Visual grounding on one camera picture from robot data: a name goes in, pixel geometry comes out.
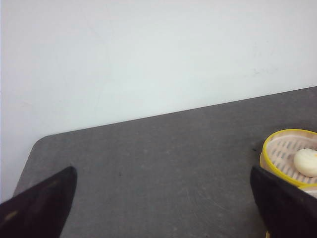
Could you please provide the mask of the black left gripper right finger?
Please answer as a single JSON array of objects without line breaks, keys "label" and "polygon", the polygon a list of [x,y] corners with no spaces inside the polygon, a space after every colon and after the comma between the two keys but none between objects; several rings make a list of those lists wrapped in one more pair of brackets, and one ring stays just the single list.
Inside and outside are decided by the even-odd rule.
[{"label": "black left gripper right finger", "polygon": [[260,216],[271,238],[315,238],[317,199],[260,166],[250,184]]}]

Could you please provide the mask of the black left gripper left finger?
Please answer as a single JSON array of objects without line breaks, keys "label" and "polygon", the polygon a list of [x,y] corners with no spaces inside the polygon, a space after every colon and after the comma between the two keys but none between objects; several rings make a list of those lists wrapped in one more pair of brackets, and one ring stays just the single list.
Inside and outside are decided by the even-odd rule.
[{"label": "black left gripper left finger", "polygon": [[77,171],[70,166],[0,205],[2,238],[58,238],[70,213]]}]

